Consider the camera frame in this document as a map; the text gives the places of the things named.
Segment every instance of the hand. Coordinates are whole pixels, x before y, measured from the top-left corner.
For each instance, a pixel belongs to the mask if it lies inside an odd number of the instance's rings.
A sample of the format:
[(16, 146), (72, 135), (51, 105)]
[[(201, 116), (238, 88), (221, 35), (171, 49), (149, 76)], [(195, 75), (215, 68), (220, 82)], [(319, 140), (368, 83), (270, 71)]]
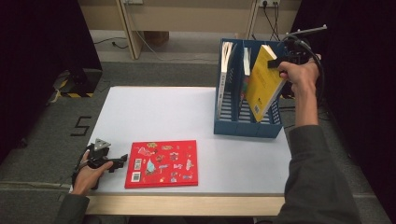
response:
[(314, 59), (311, 58), (307, 63), (301, 65), (283, 62), (277, 69), (286, 71), (286, 73), (282, 72), (280, 76), (292, 83), (291, 90), (294, 93), (307, 90), (315, 92), (319, 71)]
[[(90, 151), (87, 150), (82, 157), (82, 161), (88, 159)], [(91, 167), (84, 166), (79, 170), (78, 176), (76, 178), (76, 183), (73, 187), (72, 194), (78, 194), (82, 196), (87, 196), (91, 188), (95, 187), (99, 177), (108, 170), (113, 165), (113, 161), (108, 161), (97, 169), (92, 169)]]

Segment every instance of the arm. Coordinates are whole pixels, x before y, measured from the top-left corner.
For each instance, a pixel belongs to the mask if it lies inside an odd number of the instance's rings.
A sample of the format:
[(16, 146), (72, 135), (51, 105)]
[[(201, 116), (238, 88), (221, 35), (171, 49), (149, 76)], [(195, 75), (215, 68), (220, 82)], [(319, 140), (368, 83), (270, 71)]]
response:
[[(82, 158), (83, 161), (87, 160), (88, 154), (89, 151), (87, 150)], [(58, 216), (54, 221), (55, 224), (82, 223), (88, 203), (90, 202), (90, 199), (86, 196), (90, 189), (96, 185), (96, 182), (104, 171), (109, 169), (112, 165), (113, 162), (109, 161), (97, 169), (92, 169), (89, 166), (81, 168), (73, 190), (64, 197)]]
[(275, 223), (361, 223), (347, 181), (334, 164), (318, 126), (315, 63), (282, 63), (279, 70), (287, 71), (282, 76), (292, 82), (296, 129), (290, 132), (285, 204)]

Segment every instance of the sleeve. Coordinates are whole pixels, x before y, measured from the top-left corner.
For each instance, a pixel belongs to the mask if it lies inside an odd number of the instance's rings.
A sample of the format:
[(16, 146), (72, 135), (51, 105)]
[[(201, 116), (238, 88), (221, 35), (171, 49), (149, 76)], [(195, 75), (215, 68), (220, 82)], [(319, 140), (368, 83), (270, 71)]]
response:
[(361, 223), (321, 128), (309, 125), (290, 131), (290, 151), (285, 204), (274, 223)]
[(54, 224), (79, 224), (82, 223), (90, 199), (84, 196), (67, 194)]

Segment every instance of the blue plastic file box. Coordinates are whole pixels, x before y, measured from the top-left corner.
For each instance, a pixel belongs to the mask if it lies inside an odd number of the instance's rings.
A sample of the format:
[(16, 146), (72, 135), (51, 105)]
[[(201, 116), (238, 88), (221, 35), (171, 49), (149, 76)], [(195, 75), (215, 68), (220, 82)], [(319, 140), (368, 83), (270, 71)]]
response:
[[(231, 66), (233, 69), (231, 74), (227, 75), (224, 97), (222, 101), (221, 113), (218, 118), (218, 94), (219, 94), (219, 78), (221, 73), (221, 46), (224, 41), (233, 42), (235, 52), (231, 58)], [(282, 121), (279, 114), (278, 99), (273, 102), (266, 116), (261, 122), (256, 122), (250, 112), (248, 102), (242, 103), (239, 112), (240, 91), (242, 88), (242, 78), (244, 77), (243, 58), (244, 48), (250, 48), (250, 70), (256, 62), (261, 45), (269, 45), (277, 57), (286, 54), (283, 43), (275, 41), (256, 41), (241, 39), (221, 39), (219, 67), (218, 67), (218, 84), (216, 87), (216, 103), (215, 103), (215, 127), (214, 134), (238, 135), (261, 138), (276, 138), (282, 129)]]

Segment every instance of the gray carpet floor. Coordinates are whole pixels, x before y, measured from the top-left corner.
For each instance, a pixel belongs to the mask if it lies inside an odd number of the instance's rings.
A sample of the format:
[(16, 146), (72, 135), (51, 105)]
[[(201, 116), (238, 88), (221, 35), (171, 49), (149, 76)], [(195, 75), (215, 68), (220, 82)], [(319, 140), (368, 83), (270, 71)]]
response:
[[(27, 147), (10, 151), (0, 166), (0, 223), (51, 223), (71, 184), (70, 175), (112, 86), (216, 85), (217, 66), (188, 63), (102, 63), (104, 72), (92, 98), (61, 97), (50, 104), (27, 136)], [(280, 106), (293, 105), (280, 100)], [(281, 109), (286, 133), (292, 129), (294, 111)], [(347, 155), (342, 135), (325, 107), (320, 125), (332, 155), (346, 175), (361, 211), (363, 223), (390, 223), (361, 169)], [(79, 123), (88, 126), (76, 128)], [(124, 217), (101, 216), (103, 222), (124, 223)]]

